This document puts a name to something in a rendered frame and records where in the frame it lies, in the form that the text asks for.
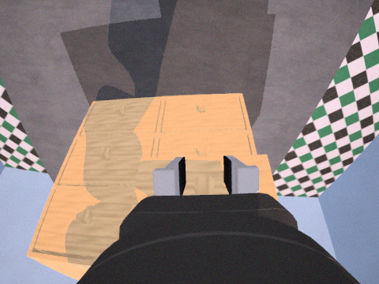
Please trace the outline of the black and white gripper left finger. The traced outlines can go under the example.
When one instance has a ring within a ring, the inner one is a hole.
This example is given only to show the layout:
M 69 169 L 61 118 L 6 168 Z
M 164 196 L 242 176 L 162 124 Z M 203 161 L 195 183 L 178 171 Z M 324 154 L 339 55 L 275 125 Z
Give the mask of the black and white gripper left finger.
M 182 196 L 186 186 L 186 157 L 175 157 L 165 168 L 155 168 L 154 196 Z

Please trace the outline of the light wooden chest of drawers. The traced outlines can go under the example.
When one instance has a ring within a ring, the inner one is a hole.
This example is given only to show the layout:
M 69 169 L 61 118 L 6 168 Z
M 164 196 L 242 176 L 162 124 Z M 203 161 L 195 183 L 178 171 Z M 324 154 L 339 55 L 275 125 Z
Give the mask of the light wooden chest of drawers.
M 233 131 L 209 131 L 209 132 L 186 132 L 186 133 L 162 133 L 162 127 L 163 127 L 163 117 L 164 117 L 164 111 L 166 106 L 167 98 L 181 98 L 181 97 L 198 97 L 198 96 L 220 96 L 220 95 L 237 95 L 239 98 L 241 110 L 242 110 L 242 116 L 245 123 L 245 130 L 233 130 Z M 96 103 L 105 103 L 105 102 L 116 102 L 116 101 L 127 101 L 127 100 L 139 100 L 139 99 L 161 99 L 161 107 L 160 107 L 160 113 L 159 113 L 159 120 L 157 125 L 156 133 L 144 133 L 144 134 L 124 134 L 124 135 L 106 135 L 106 136 L 81 136 L 81 132 L 95 106 Z M 134 190 L 135 187 L 98 187 L 98 186 L 65 186 L 61 185 L 59 182 L 62 178 L 62 175 L 65 171 L 65 168 L 67 166 L 67 163 L 69 162 L 69 158 L 73 153 L 73 149 L 75 148 L 78 139 L 92 139 L 92 138 L 112 138 L 112 137 L 132 137 L 132 136 L 154 136 L 155 143 L 153 148 L 152 157 L 158 158 L 158 152 L 159 152 L 159 142 L 161 136 L 173 136 L 173 135 L 195 135 L 195 134 L 218 134 L 218 133 L 246 133 L 249 146 L 250 146 L 250 153 L 251 155 L 256 155 L 256 148 L 253 141 L 253 134 L 250 128 L 250 122 L 248 119 L 248 114 L 246 111 L 246 106 L 244 103 L 244 99 L 242 96 L 242 93 L 236 93 L 236 94 L 211 94 L 211 95 L 175 95 L 175 96 L 160 96 L 160 97 L 147 97 L 147 98 L 135 98 L 135 99 L 114 99 L 114 100 L 104 100 L 104 101 L 94 101 L 92 102 L 92 105 L 90 106 L 88 113 L 86 114 L 81 127 L 79 128 L 77 135 L 75 136 L 73 143 L 66 155 L 66 158 L 62 164 L 62 167 L 58 173 L 58 176 L 54 182 L 54 185 L 52 187 L 51 193 L 47 199 L 47 202 L 45 204 L 45 207 L 43 209 L 43 213 L 39 219 L 39 223 L 36 227 L 36 231 L 34 233 L 32 242 L 30 244 L 28 254 L 27 256 L 64 274 L 69 276 L 70 278 L 74 278 L 77 281 L 81 279 L 81 277 L 84 275 L 84 273 L 92 266 L 92 264 L 95 262 L 94 260 L 80 260 L 80 259 L 74 259 L 74 258 L 68 258 L 68 257 L 62 257 L 62 256 L 52 256 L 42 253 L 41 251 L 37 250 L 35 248 L 37 238 L 39 236 L 39 232 L 41 230 L 41 227 L 43 225 L 43 221 L 46 217 L 48 208 L 50 207 L 52 198 L 54 196 L 56 189 L 89 189 L 89 190 Z

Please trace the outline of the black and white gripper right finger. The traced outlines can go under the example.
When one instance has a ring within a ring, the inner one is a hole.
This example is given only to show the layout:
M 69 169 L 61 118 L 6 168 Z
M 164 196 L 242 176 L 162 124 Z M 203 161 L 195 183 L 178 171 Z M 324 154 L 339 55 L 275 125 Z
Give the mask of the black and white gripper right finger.
M 260 168 L 247 166 L 233 155 L 224 155 L 223 182 L 229 194 L 257 193 L 260 188 Z

